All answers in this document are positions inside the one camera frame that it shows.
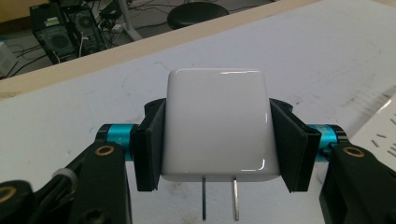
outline computer tower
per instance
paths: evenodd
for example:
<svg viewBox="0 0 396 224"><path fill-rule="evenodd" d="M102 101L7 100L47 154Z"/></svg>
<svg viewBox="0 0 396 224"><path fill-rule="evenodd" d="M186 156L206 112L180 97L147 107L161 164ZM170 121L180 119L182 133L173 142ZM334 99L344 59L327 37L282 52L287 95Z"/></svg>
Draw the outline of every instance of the computer tower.
<svg viewBox="0 0 396 224"><path fill-rule="evenodd" d="M78 58L77 37L70 32L57 3L30 7L33 33L52 63Z"/></svg>
<svg viewBox="0 0 396 224"><path fill-rule="evenodd" d="M65 9L64 13L73 27L73 31L78 36L79 44L82 44L82 56L106 49L105 41L98 29L96 20L87 5Z"/></svg>

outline metal prong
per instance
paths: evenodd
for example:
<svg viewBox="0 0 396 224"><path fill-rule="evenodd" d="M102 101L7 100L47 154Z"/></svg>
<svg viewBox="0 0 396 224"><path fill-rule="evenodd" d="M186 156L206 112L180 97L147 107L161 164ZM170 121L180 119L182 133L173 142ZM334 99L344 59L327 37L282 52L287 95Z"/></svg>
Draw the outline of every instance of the metal prong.
<svg viewBox="0 0 396 224"><path fill-rule="evenodd" d="M239 202L238 202L238 186L236 178L233 179L233 219L239 220Z"/></svg>
<svg viewBox="0 0 396 224"><path fill-rule="evenodd" d="M202 220L206 221L206 179L202 179Z"/></svg>

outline brass screw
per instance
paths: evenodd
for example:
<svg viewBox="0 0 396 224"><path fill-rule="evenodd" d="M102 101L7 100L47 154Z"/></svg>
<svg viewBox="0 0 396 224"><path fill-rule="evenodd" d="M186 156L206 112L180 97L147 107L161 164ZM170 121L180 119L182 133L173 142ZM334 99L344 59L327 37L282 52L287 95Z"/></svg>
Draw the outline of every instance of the brass screw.
<svg viewBox="0 0 396 224"><path fill-rule="evenodd" d="M364 152L355 147L344 147L344 152L353 157L364 157Z"/></svg>
<svg viewBox="0 0 396 224"><path fill-rule="evenodd" d="M17 189L12 186L5 186L0 188L0 203L3 203L6 200L12 198L12 196L14 196L16 192Z"/></svg>
<svg viewBox="0 0 396 224"><path fill-rule="evenodd" d="M111 146L99 147L95 150L95 154L97 156L107 156L107 155L113 153L114 150L115 150L114 147L111 147Z"/></svg>

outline black chair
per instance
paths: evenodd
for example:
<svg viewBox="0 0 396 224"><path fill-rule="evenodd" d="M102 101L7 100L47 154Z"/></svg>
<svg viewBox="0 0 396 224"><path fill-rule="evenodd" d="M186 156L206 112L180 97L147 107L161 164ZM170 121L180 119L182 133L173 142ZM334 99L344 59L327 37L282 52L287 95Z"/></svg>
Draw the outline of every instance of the black chair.
<svg viewBox="0 0 396 224"><path fill-rule="evenodd" d="M224 7L209 2L191 2L173 8L168 14L169 26L176 30L202 21L229 15Z"/></svg>

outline stool seat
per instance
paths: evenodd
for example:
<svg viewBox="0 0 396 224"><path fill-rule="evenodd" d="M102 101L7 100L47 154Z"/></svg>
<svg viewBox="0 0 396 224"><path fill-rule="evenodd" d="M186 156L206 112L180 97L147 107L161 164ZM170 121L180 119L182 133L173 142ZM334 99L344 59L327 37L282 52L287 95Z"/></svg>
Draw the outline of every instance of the stool seat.
<svg viewBox="0 0 396 224"><path fill-rule="evenodd" d="M172 9L167 20L172 29L179 29L226 15L229 12L222 6L209 2L192 2Z"/></svg>

